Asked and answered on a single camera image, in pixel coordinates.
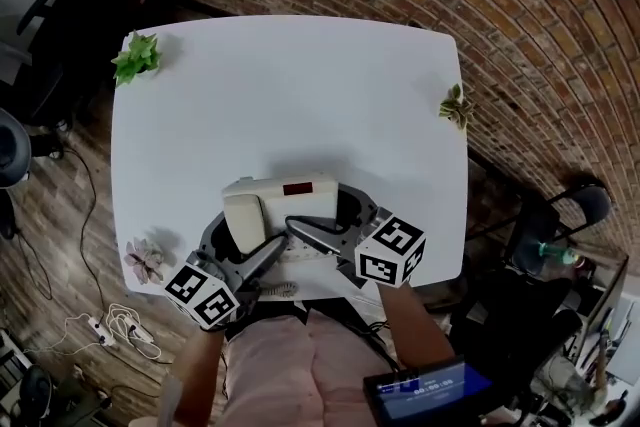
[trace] display screen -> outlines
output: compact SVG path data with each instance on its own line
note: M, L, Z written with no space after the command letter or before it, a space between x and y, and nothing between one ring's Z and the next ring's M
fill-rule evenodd
M289 183L282 186L282 193L285 196L295 196L296 194L311 194L313 192L313 183Z
M433 411L491 386L463 361L419 377L378 385L380 400L391 419Z

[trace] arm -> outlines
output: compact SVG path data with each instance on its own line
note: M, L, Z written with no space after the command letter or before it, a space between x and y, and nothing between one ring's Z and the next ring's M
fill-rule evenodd
M421 367L455 356L449 340L427 313L408 283L400 288L379 285L398 359L406 367Z
M198 329L171 364L160 397L161 401L169 402L169 397L175 393L172 387L176 380L181 383L181 395L173 415L176 422L187 427L207 425L216 394L223 342L223 331L207 333Z

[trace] cable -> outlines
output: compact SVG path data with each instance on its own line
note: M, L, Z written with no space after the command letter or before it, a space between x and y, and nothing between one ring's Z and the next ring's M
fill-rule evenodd
M220 357L222 358L222 364L224 365L224 379L222 380L222 395L225 399L229 400L229 395L227 394L227 370L229 367L227 366L227 360L224 357L224 351L220 351Z
M64 335L62 336L62 338L60 338L59 341L57 341L56 343L54 343L53 345L50 345L49 347L44 347L43 349L27 349L24 351L25 354L29 353L29 352L33 352L33 353L38 353L38 352L53 352L55 354L60 354L61 356L73 356L75 354L78 354L80 351L85 350L87 347L91 347L93 345L101 345L99 342L92 342L90 344L85 345L84 347L80 347L79 349L73 351L73 352L60 352L54 349L54 347L57 347L58 345L60 345L62 342L64 342L67 338L67 335L69 334L68 331L68 322L70 320L78 320L81 319L82 317L86 316L87 318L91 318L90 315L88 313L81 313L80 315L78 315L77 317L67 317L66 319L64 319Z
M38 291L38 293L45 298L45 300L51 301L53 299L53 291L51 290L51 281L49 280L49 274L47 273L47 270L44 268L44 265L42 265L42 262L40 261L40 257L38 256L38 253L36 252L36 250L33 248L33 246L27 240L27 238L22 234L22 231L17 230L16 234L18 235L18 245L20 246L20 252L22 253L22 258L24 259L24 263L27 267L27 271L29 272L29 277L33 282L33 286ZM36 259L36 262L38 262L38 265L40 266L40 269L44 274L44 279L47 282L46 293L44 290L42 290L40 285L38 285L38 282L36 281L36 279L33 277L33 273L31 272L31 265L29 264L29 257L27 256L27 253L24 250L22 241L24 241L24 243L29 247L29 249L31 249L31 252L33 253L34 258Z
M389 329L389 323L386 320L372 322L371 324L369 324L369 330L371 331L371 333L377 333L378 331L381 331L385 328Z
M138 374L140 374L141 376L146 377L147 379L149 379L150 381L153 381L154 383L156 383L158 386L161 386L161 383L159 381L156 381L153 377L149 377L147 374L145 374L142 370L137 369L136 367L134 367L131 363L127 363L125 360L123 360L121 357L117 356L116 354L114 354L113 352L110 352L106 349L106 347L104 345L101 345L102 350L104 350L104 352L106 352L109 356L113 356L115 359L119 360L121 363L123 363L124 365L128 366L131 370L133 370L134 372L137 372Z
M145 393L143 391L140 391L136 388L133 388L131 386L127 386L126 384L116 384L115 386L113 386L110 390L109 390L109 395L113 395L113 391L117 390L118 388L122 388L125 390L132 390L135 391L136 393L139 393L140 395L144 395L145 397L149 397L152 399L157 399L160 398L160 395L151 395L150 393Z
M133 348L138 351L142 356L144 356L145 358L147 358L147 355L142 352L140 349L138 349L138 347L136 347L135 345L133 346ZM173 361L160 361L159 359L149 359L147 358L149 361L153 361L154 363L157 363L158 365L172 365Z
M4 298L2 290L0 290L0 308L2 308L3 326L0 329L9 329L9 315L7 315L7 301Z
M298 291L298 284L295 281L285 281L279 285L273 285L262 289L262 295L277 295L278 297L290 298Z
M122 306L118 303L110 304L109 312L107 313L106 325L107 329L109 329L109 331L111 332L111 336L119 336L125 342L127 342L128 345L142 354L145 358L150 360L157 360L160 356L162 356L162 349L160 349L160 347L158 347L153 342L145 340L138 334L136 325L140 327L140 329L142 329L142 322L140 322L140 315L133 308ZM136 340L138 342L145 343L150 347L153 347L157 351L157 354L155 356L146 354L144 351L140 350L140 348L135 345L132 340Z
M100 403L100 405L94 409L92 409L91 411L89 411L87 414L82 415L80 418L78 418L75 422L73 422L69 427L75 427L76 425L78 425L80 422L82 422L83 420L86 420L87 418L95 415L98 411L100 411L102 409L102 403Z
M544 386L547 391L549 393L551 393L552 397L558 399L558 401L560 402L561 407L556 406L555 404L552 403L553 406L555 406L558 410L561 411L561 408L564 409L564 411L562 411L565 415L567 415L571 420L573 420L575 418L575 413L573 408L571 407L571 405L569 404L569 402L567 401L567 399L565 398L565 396L563 395L563 393L566 393L566 390L564 388L557 388L556 384L553 382L553 377L551 376L551 366L553 365L553 361L555 361L555 359L559 356L559 354L554 354L547 363L545 363L545 367L547 368L546 370L546 374L547 377L549 379L549 384L547 384L544 379L538 378L538 382L540 384L542 384L542 386Z
M80 256L82 257L82 261L84 262L84 265L86 266L87 270L89 271L89 273L93 277L93 280L96 282L96 286L98 287L98 292L100 293L100 303L102 304L102 313L100 315L100 320L98 321L98 324L102 324L102 321L104 320L104 316L106 315L106 307L105 307L105 302L104 302L104 295L102 294L102 288L100 287L100 282L98 281L98 276L96 276L95 272L93 272L93 269L91 267L89 267L89 263L87 262L87 259L84 256L84 230L87 227L87 223L89 222L89 219L91 218L91 214L93 214L93 211L96 208L96 204L98 202L98 195L96 193L96 187L95 187L95 185L93 183L93 177L91 176L91 171L89 170L89 166L87 165L85 160L80 156L80 154L76 150L74 150L70 146L67 146L66 150L67 150L68 153L72 153L73 155L78 157L80 162L82 162L82 165L84 166L84 168L87 171L87 176L89 177L89 183L91 184L91 191L93 192L93 199L91 201L91 208L89 209L89 212L87 213L86 217L84 218L84 222L82 223L82 229L80 230L80 247L79 247L79 249L80 249Z

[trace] white table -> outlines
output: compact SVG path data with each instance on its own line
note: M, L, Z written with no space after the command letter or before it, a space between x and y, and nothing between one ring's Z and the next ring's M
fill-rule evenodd
M185 259L222 210L220 190L243 176L324 171L423 228L427 249L411 284L456 277L467 206L465 133L438 117L461 83L454 40L399 25L342 18L254 16L200 20L157 33L156 74L116 90L112 186L120 257L148 237ZM296 299L358 290L335 258L276 265ZM140 285L123 262L130 290Z

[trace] potted plant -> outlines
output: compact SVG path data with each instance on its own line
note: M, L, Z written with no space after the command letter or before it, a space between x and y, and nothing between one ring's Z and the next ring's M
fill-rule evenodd
M453 121L460 130L464 130L472 116L473 105L462 96L462 88L456 84L440 104L440 117Z
M129 84L138 73L158 68L162 54L156 50L157 43L155 34L140 36L133 31L129 50L118 52L118 57L111 60L116 65L113 76L116 79L116 87Z
M162 272L164 255L153 242L135 238L133 244L127 242L127 254L124 261L132 268L141 285L147 283L160 285L164 281L165 276Z

